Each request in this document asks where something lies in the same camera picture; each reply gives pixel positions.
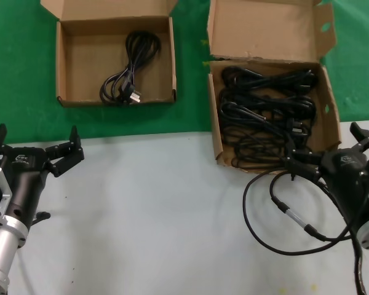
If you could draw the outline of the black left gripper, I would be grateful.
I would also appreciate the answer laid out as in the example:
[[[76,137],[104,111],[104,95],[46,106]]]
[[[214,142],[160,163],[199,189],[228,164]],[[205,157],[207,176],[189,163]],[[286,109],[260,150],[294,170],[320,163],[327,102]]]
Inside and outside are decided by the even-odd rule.
[[[6,215],[30,228],[49,172],[59,177],[84,160],[81,138],[74,125],[69,140],[47,147],[10,147],[4,145],[7,127],[0,124],[0,154],[10,164],[12,197]]]

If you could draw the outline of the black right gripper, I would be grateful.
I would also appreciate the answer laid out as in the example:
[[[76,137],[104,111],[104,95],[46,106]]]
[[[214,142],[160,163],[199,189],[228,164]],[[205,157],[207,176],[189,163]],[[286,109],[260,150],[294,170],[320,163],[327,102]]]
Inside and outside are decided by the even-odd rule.
[[[369,149],[369,130],[352,122],[350,132],[357,140],[356,145],[324,156],[323,152],[297,149],[292,138],[286,135],[284,166],[290,174],[312,183],[322,174],[344,220],[351,223],[353,233],[356,237],[369,237],[369,159],[364,154]]]

